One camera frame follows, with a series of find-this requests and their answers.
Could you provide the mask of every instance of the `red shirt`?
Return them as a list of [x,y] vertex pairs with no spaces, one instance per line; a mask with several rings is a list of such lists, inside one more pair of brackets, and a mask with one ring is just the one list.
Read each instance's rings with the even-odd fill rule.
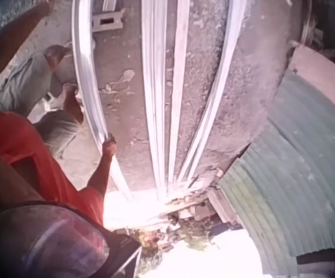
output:
[[0,112],[0,157],[8,164],[31,158],[43,199],[68,204],[103,224],[104,204],[100,194],[89,186],[76,190],[26,118],[12,112]]

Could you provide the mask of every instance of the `leg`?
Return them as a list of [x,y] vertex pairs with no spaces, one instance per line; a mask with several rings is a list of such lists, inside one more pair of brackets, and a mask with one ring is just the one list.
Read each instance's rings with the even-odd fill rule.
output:
[[0,111],[27,117],[50,91],[52,72],[69,50],[53,45],[16,67],[0,87]]
[[75,94],[77,86],[65,84],[64,110],[49,112],[35,124],[51,154],[57,157],[72,141],[83,123],[83,114]]

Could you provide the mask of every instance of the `bright light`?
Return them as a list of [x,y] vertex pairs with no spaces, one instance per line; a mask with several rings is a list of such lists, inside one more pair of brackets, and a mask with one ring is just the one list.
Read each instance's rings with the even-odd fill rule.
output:
[[179,242],[164,254],[161,265],[143,278],[271,278],[262,275],[259,253],[246,230],[228,231],[212,241],[205,251],[189,249]]

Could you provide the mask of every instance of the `gray pants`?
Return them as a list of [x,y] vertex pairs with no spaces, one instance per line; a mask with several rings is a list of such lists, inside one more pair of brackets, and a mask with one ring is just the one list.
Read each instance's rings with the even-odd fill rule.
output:
[[[32,55],[16,67],[0,87],[0,111],[25,118],[49,91],[52,72],[42,53]],[[34,124],[51,154],[58,156],[71,142],[80,123],[59,110],[45,114]]]

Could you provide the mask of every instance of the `metal rod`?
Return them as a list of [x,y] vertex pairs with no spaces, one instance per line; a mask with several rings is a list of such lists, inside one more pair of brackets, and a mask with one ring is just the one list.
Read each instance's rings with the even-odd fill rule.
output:
[[190,180],[192,178],[194,171],[196,170],[196,167],[198,165],[198,161],[207,143],[207,139],[211,131],[213,122],[215,120],[221,97],[224,92],[225,83],[229,73],[231,59],[233,58],[234,49],[237,45],[238,37],[241,31],[241,24],[244,18],[246,2],[246,0],[233,0],[229,3],[224,46],[220,59],[219,69],[216,73],[203,117],[197,129],[196,136],[194,137],[191,148],[189,149],[187,157],[184,161],[182,170],[179,175],[179,179],[182,179],[182,177],[185,175],[186,169],[191,163],[192,165],[190,167],[187,179]]
[[145,109],[157,197],[166,197],[164,166],[165,41],[167,1],[142,0]]
[[176,20],[175,51],[174,51],[174,77],[172,80],[171,101],[171,129],[170,150],[168,156],[168,184],[174,181],[176,149],[178,147],[178,134],[181,114],[181,101],[183,97],[186,46],[188,39],[190,0],[178,0]]
[[[94,68],[91,31],[92,4],[92,0],[73,0],[72,43],[76,76],[86,118],[89,122],[94,141],[101,153],[102,143],[108,138],[108,131],[99,98]],[[115,157],[112,159],[111,177],[126,199],[133,201],[134,198]]]

